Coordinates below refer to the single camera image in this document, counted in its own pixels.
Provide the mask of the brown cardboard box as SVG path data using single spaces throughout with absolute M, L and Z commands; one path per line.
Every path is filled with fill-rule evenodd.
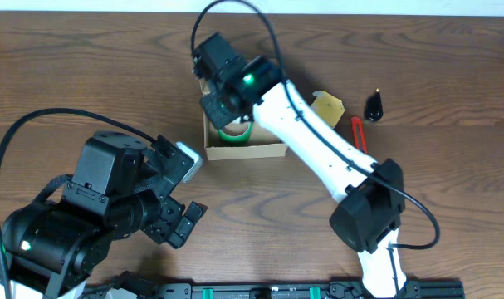
M 287 145 L 275 135 L 253 122 L 252 135 L 247 143 L 231 144 L 221 140 L 206 115 L 203 115 L 203 144 L 208 160 L 255 159 L 283 157 Z

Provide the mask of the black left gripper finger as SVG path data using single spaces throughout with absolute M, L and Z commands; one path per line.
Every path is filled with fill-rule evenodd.
M 176 228 L 171 230 L 167 243 L 174 249 L 181 248 L 187 242 L 193 228 L 194 221 L 188 217 L 182 217 Z
M 201 203 L 192 201 L 185 211 L 184 217 L 191 223 L 196 224 L 207 212 L 208 207 Z

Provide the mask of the green tape roll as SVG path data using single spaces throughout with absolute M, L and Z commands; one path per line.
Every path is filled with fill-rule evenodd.
M 253 123 L 232 122 L 222 129 L 218 129 L 218 136 L 221 140 L 231 144 L 247 143 L 252 135 Z

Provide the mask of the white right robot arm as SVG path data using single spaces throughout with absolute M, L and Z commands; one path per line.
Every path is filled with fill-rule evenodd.
M 374 297 L 396 297 L 406 283 L 392 248 L 405 204 L 401 168 L 391 159 L 378 163 L 340 137 L 264 56 L 247 61 L 215 33 L 193 49 L 193 63 L 208 85 L 200 105 L 212 125 L 252 122 L 286 144 L 338 203 L 330 225 L 357 252 L 364 288 Z

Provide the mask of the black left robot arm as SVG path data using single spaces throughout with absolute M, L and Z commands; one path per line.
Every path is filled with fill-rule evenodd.
M 55 177 L 2 228 L 8 282 L 0 298 L 76 298 L 115 240 L 142 232 L 181 248 L 206 206 L 171 196 L 202 164 L 182 142 L 147 145 L 121 132 L 97 131 L 74 174 Z

